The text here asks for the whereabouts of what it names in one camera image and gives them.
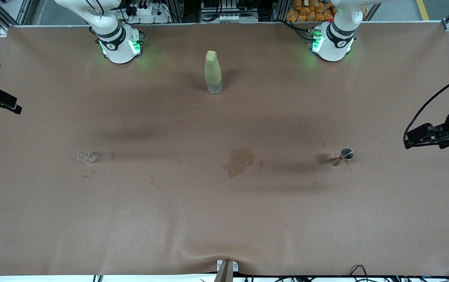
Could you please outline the steel jigger measuring cup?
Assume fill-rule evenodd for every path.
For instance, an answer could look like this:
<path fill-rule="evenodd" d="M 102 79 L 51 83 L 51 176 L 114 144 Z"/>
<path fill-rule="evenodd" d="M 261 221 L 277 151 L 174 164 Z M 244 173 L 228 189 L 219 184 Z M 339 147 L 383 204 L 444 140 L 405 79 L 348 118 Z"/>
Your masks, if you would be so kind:
<path fill-rule="evenodd" d="M 349 162 L 354 158 L 355 154 L 350 148 L 343 148 L 337 157 L 330 159 L 330 165 L 338 167 L 342 163 L 349 164 Z"/>

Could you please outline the clear glass beaker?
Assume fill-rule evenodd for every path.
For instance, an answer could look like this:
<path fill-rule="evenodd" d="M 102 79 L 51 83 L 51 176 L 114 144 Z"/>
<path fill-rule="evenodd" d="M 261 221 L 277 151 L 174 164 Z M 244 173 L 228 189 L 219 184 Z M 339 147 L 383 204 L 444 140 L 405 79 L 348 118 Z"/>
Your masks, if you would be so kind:
<path fill-rule="evenodd" d="M 82 149 L 76 153 L 76 159 L 79 162 L 93 164 L 97 161 L 97 157 L 90 151 Z"/>

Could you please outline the white power strip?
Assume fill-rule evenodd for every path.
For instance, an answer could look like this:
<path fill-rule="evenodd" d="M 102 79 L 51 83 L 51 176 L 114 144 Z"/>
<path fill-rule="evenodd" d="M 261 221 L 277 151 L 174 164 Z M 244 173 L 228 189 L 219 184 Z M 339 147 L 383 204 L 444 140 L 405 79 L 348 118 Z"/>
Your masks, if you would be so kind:
<path fill-rule="evenodd" d="M 129 24 L 172 23 L 169 7 L 160 0 L 125 0 Z"/>

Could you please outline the orange packet pile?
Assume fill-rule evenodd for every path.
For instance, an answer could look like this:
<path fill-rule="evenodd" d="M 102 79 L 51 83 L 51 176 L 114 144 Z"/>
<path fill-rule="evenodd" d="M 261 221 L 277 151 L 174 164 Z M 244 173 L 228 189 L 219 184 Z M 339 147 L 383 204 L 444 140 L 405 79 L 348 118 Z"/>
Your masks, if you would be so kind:
<path fill-rule="evenodd" d="M 324 22 L 336 14 L 330 0 L 290 0 L 285 16 L 287 22 Z"/>

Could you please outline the yellow-green water bottle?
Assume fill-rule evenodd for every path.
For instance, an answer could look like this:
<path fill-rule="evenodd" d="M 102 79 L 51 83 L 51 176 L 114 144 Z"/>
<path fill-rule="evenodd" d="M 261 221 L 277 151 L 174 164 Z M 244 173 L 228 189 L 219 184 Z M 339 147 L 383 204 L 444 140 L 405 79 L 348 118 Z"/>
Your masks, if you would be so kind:
<path fill-rule="evenodd" d="M 205 54 L 205 82 L 207 91 L 217 95 L 223 90 L 222 73 L 217 52 L 208 50 Z"/>

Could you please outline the brown table mat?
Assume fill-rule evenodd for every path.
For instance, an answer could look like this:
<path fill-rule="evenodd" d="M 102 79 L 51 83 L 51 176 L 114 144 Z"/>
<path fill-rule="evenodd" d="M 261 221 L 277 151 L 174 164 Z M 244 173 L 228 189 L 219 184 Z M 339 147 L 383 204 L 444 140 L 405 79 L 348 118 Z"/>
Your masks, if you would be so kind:
<path fill-rule="evenodd" d="M 223 90 L 207 91 L 217 52 Z M 402 134 L 449 83 L 440 23 L 366 23 L 327 63 L 282 24 L 0 38 L 0 275 L 449 275 L 449 148 Z M 330 159 L 353 150 L 349 164 Z M 79 150 L 97 161 L 79 162 Z"/>

